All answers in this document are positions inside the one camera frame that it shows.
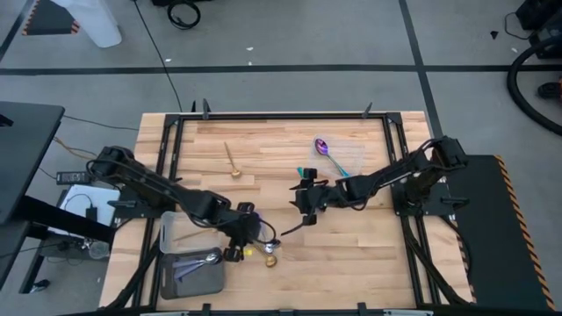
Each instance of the gray floor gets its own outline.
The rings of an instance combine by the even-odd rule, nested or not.
[[[21,29],[0,61],[1,68],[160,67],[141,19],[128,0],[107,0],[123,42],[96,48],[85,32],[22,36]],[[427,65],[508,65],[528,43],[507,36],[503,16],[521,0],[407,0],[421,56]],[[247,66],[303,64],[413,65],[399,0],[214,0],[199,6],[203,18],[194,30],[172,27],[165,10],[140,0],[168,66]],[[22,2],[7,0],[0,11],[0,40],[11,29]],[[516,21],[510,29],[522,32]],[[500,32],[496,40],[491,31]],[[528,63],[542,63],[530,59]],[[458,137],[471,154],[501,154],[537,247],[558,306],[562,305],[562,214],[558,193],[561,139],[526,118],[512,103],[504,73],[429,73],[443,131]],[[173,74],[184,108],[207,98],[214,111],[426,110],[413,72],[276,72]],[[538,110],[562,123],[557,102],[537,100],[537,85],[558,80],[556,73],[521,74],[520,85]],[[106,124],[137,126],[143,112],[177,111],[165,75],[0,75],[0,99],[59,104],[67,114]],[[104,145],[132,147],[136,134],[63,120],[57,136],[73,147],[98,151]],[[41,167],[83,168],[83,161],[53,144]],[[28,194],[55,203],[62,187],[42,173]],[[37,241],[29,240],[26,247]],[[53,282],[47,290],[19,295],[31,253],[19,256],[0,291],[3,314],[53,315],[97,307],[105,265],[46,263],[40,272]]]

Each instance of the spoon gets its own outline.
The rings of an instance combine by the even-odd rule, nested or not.
[[[316,147],[316,151],[318,152],[318,154],[326,156],[332,163],[334,163],[334,165],[340,170],[340,173],[342,173],[342,176],[349,176],[349,174],[345,172],[342,166],[335,162],[334,158],[332,158],[332,156],[329,154],[328,144],[326,143],[326,141],[322,139],[316,139],[314,140],[314,147]]]
[[[219,261],[220,255],[217,253],[211,253],[205,257],[205,259],[200,260],[189,260],[187,262],[174,262],[172,264],[172,268],[179,269],[182,267],[187,267],[185,269],[180,269],[174,273],[175,279],[181,279],[182,277],[190,274],[191,272],[195,271],[203,267],[206,264],[215,264]]]
[[[232,176],[233,178],[237,178],[239,176],[242,175],[242,172],[236,168],[236,166],[234,165],[234,160],[232,159],[232,154],[230,154],[230,149],[228,148],[228,144],[225,142],[225,149],[227,150],[227,156],[228,156],[228,160],[230,161],[230,164],[232,165],[232,172],[230,173],[230,176]]]

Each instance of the black desk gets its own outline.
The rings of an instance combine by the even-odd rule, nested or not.
[[[43,240],[49,226],[112,243],[112,228],[25,195],[63,113],[61,106],[0,102],[0,114],[13,122],[0,126],[0,288],[25,237]]]

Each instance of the wooden table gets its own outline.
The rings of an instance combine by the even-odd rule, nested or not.
[[[429,136],[422,111],[402,112],[410,150]],[[165,114],[145,114],[134,149],[136,159],[155,169]],[[168,149],[174,141],[172,127]],[[363,174],[389,164],[382,123],[379,120],[233,120],[189,121],[184,126],[177,176],[190,188],[208,189],[239,202],[253,202],[279,233],[301,221],[289,204],[298,184],[296,168],[306,166],[310,142],[318,133],[364,144]],[[223,142],[227,141],[243,176],[233,179]],[[166,155],[164,175],[171,154]],[[113,243],[100,305],[110,303],[139,263],[145,219],[122,227]],[[464,299],[472,296],[457,237],[440,219],[425,219],[434,264]],[[277,266],[268,269],[258,253],[244,262],[226,264],[222,292],[195,298],[164,300],[158,310],[355,309],[414,307],[400,219],[394,215],[391,194],[381,190],[362,212],[327,209],[316,226],[281,238]],[[421,284],[429,302],[427,278]],[[148,303],[152,270],[147,273],[142,304]]]

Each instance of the white object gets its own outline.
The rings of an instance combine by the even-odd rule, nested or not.
[[[122,38],[117,28],[117,21],[107,7],[105,0],[52,1],[66,8],[99,47],[112,47],[121,42]]]
[[[211,228],[200,228],[185,212],[165,212],[160,218],[160,250],[164,254],[220,247],[219,233]]]
[[[310,154],[308,168],[318,169],[318,172],[330,179],[344,178],[338,168],[327,156],[318,154],[314,142],[321,139],[328,144],[328,153],[350,176],[357,176],[363,167],[365,147],[353,140],[340,140],[328,135],[316,135],[310,140]]]
[[[119,200],[119,195],[120,192],[118,190],[76,184],[70,187],[67,196],[62,200],[60,208],[67,212],[86,217],[86,209],[90,207],[88,198],[90,198],[93,206],[97,207],[97,222],[110,226],[115,208],[108,205],[107,202]],[[54,233],[68,234],[68,232],[58,228],[49,227],[48,230]],[[73,233],[71,236],[82,237]]]

